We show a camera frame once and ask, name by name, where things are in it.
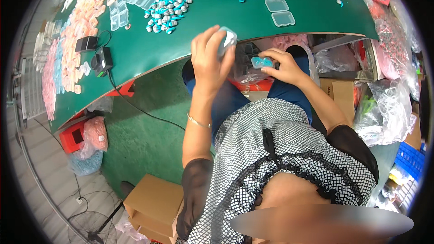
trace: standing fan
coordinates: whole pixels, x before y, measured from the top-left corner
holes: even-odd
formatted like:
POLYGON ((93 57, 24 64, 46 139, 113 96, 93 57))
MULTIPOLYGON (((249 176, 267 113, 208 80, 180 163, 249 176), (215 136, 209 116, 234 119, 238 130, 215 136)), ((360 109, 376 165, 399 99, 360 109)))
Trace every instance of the standing fan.
MULTIPOLYGON (((127 181, 121 182, 121 189, 127 196, 133 188, 133 184, 127 181)), ((68 220, 89 243, 116 244, 118 237, 111 219, 123 205, 124 203, 121 202, 108 218, 99 212, 84 211, 83 213, 73 215, 68 220)), ((71 228, 68 230, 68 238, 70 243, 81 240, 71 228)))

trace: woman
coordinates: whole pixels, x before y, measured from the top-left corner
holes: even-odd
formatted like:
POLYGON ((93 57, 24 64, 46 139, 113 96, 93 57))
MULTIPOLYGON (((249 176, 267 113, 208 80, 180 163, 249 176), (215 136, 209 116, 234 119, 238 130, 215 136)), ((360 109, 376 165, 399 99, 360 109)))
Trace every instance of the woman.
POLYGON ((218 62, 225 37, 216 25, 191 42, 182 77, 192 95, 182 164, 179 236, 189 243, 251 243, 234 231, 236 216, 289 204, 365 205, 377 162, 334 101, 309 77, 306 52, 291 46, 259 54, 275 81, 268 98, 250 102, 226 77, 235 47, 218 62), (315 109, 327 137, 310 124, 315 109), (214 144, 214 161, 210 145, 214 144))

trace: woman's right hand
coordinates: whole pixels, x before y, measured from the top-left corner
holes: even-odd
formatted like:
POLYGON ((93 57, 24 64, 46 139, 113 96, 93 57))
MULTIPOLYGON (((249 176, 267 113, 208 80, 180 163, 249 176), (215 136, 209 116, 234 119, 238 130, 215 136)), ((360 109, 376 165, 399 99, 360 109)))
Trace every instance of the woman's right hand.
POLYGON ((272 67, 263 67, 261 69, 261 72, 275 77, 280 81, 297 86, 305 81, 305 79, 310 79, 309 75, 300 69, 290 53, 277 48, 270 48, 259 53, 258 56, 271 57, 280 63, 279 70, 272 67))

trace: cardboard box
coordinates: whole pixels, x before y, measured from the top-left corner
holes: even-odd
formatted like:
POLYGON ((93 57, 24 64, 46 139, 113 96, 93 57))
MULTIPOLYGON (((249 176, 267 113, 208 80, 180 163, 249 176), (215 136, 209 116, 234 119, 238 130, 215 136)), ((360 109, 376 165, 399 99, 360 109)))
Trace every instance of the cardboard box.
POLYGON ((175 243, 176 218, 181 211, 182 186, 146 174, 124 200, 134 228, 164 244, 175 243))
POLYGON ((422 145, 422 135, 420 133, 419 116, 414 112, 413 115, 417 117, 415 128, 413 129, 413 132, 411 134, 407 134, 404 142, 415 148, 416 150, 420 151, 420 146, 422 145))
POLYGON ((354 121, 354 81, 320 78, 321 89, 330 96, 350 122, 354 121))

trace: blue pants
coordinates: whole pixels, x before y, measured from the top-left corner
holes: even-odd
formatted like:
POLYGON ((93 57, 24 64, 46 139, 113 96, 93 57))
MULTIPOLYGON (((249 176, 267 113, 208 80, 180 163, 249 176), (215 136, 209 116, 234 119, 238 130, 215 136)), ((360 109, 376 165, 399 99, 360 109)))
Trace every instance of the blue pants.
MULTIPOLYGON (((301 70, 309 75, 309 59, 306 51, 298 45, 290 46, 286 51, 294 57, 294 60, 301 70)), ((192 95, 196 79, 194 78, 194 69, 191 60, 187 61, 182 68, 182 80, 187 86, 188 93, 192 95)), ((312 112, 310 110, 309 100, 307 100, 304 93, 296 86, 275 79, 271 85, 268 97, 278 98, 296 104, 304 109, 309 119, 309 123, 312 123, 312 112)), ((250 101, 236 88, 236 86, 228 80, 223 83, 223 86, 220 88, 216 98, 214 99, 211 109, 211 142, 213 145, 217 131, 223 121, 237 109, 249 102, 250 101)))

